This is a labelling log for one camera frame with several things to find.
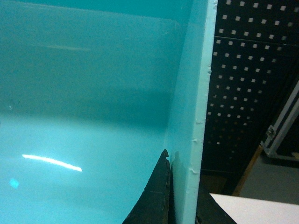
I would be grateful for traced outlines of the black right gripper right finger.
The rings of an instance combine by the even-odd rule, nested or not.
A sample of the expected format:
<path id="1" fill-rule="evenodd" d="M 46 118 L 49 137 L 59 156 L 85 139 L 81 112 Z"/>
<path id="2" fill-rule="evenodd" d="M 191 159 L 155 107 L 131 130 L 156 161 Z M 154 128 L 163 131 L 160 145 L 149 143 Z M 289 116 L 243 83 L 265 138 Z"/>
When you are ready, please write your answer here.
<path id="1" fill-rule="evenodd" d="M 213 199 L 210 193 L 202 186 L 199 186 L 196 224 L 233 224 L 234 220 L 221 208 Z"/>

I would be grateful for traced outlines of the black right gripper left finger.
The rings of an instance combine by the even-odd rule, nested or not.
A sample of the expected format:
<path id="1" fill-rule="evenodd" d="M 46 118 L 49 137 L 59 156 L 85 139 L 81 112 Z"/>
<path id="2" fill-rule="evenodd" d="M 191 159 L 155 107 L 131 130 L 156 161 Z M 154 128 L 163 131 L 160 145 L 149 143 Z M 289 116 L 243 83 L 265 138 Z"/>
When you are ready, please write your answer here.
<path id="1" fill-rule="evenodd" d="M 161 153 L 153 172 L 124 224 L 167 224 L 171 191 L 169 154 Z"/>

